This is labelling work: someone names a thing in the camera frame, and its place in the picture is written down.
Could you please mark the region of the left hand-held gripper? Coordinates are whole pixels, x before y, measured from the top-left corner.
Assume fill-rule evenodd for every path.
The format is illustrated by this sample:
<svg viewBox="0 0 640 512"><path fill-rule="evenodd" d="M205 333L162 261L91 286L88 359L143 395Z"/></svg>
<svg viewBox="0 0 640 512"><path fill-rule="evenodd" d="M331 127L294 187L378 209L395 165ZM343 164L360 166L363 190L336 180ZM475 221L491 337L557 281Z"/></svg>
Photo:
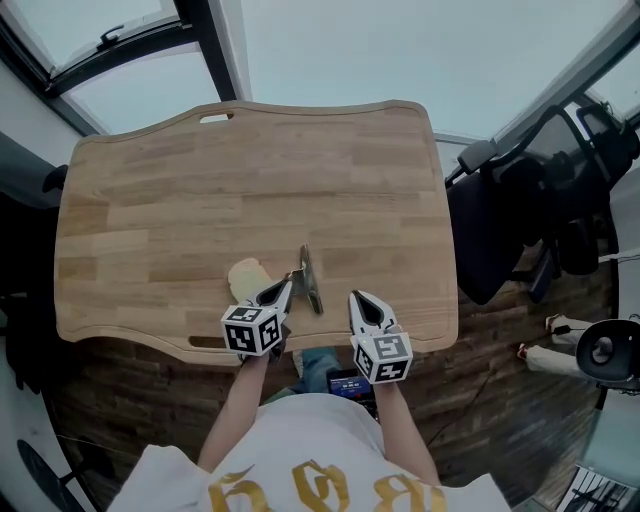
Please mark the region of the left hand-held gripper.
<svg viewBox="0 0 640 512"><path fill-rule="evenodd" d="M256 298L230 306L221 319L226 348L242 362L248 357L268 355L271 363L277 363L291 333L285 320L292 297L293 283L284 278L263 289Z"/></svg>

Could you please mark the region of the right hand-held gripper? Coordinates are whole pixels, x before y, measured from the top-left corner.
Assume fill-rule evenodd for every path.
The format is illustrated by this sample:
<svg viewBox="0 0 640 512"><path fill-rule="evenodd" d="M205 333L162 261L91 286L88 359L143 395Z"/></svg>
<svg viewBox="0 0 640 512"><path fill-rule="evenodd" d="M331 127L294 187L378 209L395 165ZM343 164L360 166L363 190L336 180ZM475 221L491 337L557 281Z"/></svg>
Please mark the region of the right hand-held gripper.
<svg viewBox="0 0 640 512"><path fill-rule="evenodd" d="M413 360L409 334L379 297L353 290L348 298L353 361L370 384L402 381Z"/></svg>

